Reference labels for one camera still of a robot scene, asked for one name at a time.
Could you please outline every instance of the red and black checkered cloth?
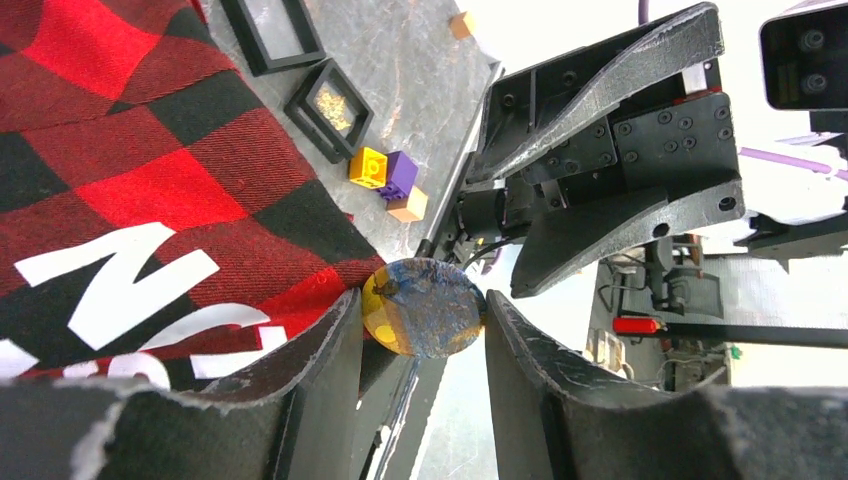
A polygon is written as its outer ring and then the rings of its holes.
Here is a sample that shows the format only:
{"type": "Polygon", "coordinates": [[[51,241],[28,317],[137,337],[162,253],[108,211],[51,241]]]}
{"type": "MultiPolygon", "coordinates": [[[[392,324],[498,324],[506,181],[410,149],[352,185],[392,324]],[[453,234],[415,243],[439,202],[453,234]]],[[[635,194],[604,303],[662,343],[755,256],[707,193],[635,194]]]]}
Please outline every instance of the red and black checkered cloth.
{"type": "Polygon", "coordinates": [[[188,0],[0,11],[0,376],[190,388],[383,264],[188,0]]]}

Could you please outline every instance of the gray table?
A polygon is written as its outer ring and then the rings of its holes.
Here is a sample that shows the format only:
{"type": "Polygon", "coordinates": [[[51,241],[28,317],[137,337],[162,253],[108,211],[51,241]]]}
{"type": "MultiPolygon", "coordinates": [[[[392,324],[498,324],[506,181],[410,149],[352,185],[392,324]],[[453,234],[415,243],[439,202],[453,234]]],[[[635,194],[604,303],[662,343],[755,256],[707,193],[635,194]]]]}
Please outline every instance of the gray table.
{"type": "MultiPolygon", "coordinates": [[[[339,207],[354,215],[354,224],[385,260],[412,256],[435,219],[491,76],[474,40],[457,41],[448,28],[458,13],[454,1],[306,1],[327,55],[374,110],[365,145],[384,153],[404,150],[419,165],[417,184],[430,202],[425,220],[413,224],[386,214],[379,195],[347,180],[347,162],[330,164],[283,113],[308,69],[253,77],[220,0],[201,3],[215,42],[245,72],[339,207]]],[[[295,37],[287,33],[280,38],[295,45],[295,37]]]]}

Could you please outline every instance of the plaid fabric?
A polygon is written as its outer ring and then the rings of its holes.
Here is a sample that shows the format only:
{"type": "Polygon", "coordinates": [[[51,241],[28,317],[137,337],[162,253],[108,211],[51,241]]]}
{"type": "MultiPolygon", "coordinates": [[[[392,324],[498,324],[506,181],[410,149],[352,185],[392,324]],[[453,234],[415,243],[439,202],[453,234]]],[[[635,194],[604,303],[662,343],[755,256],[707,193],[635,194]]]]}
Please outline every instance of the plaid fabric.
{"type": "Polygon", "coordinates": [[[383,264],[188,0],[0,10],[0,376],[188,388],[383,264]]]}

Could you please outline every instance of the purple lego brick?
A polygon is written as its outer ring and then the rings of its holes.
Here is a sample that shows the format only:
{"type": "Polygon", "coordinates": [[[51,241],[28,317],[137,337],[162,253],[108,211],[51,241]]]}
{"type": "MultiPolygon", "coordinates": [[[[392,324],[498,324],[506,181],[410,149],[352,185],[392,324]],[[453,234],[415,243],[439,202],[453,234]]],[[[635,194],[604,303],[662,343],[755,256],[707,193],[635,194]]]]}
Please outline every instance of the purple lego brick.
{"type": "Polygon", "coordinates": [[[378,188],[377,193],[385,200],[400,200],[409,196],[418,175],[418,166],[403,152],[392,152],[389,158],[389,170],[386,186],[378,188]]]}

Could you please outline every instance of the bolt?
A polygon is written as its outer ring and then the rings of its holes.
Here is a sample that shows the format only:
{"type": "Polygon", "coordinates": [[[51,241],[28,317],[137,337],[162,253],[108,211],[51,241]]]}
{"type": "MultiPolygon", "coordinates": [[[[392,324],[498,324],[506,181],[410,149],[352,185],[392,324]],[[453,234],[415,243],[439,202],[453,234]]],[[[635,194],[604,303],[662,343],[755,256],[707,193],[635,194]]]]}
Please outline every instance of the bolt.
{"type": "Polygon", "coordinates": [[[719,140],[727,140],[733,136],[733,129],[730,127],[724,127],[718,131],[718,139],[719,140]]]}
{"type": "Polygon", "coordinates": [[[577,80],[577,74],[571,70],[562,74],[562,83],[565,84],[566,87],[574,85],[575,80],[577,80]]]}
{"type": "Polygon", "coordinates": [[[822,93],[825,89],[827,89],[827,79],[824,75],[813,73],[811,75],[807,75],[804,77],[804,80],[801,81],[801,90],[803,90],[807,95],[822,93]]]}
{"type": "Polygon", "coordinates": [[[824,46],[824,34],[820,30],[807,30],[801,36],[798,46],[802,52],[821,50],[824,46]]]}

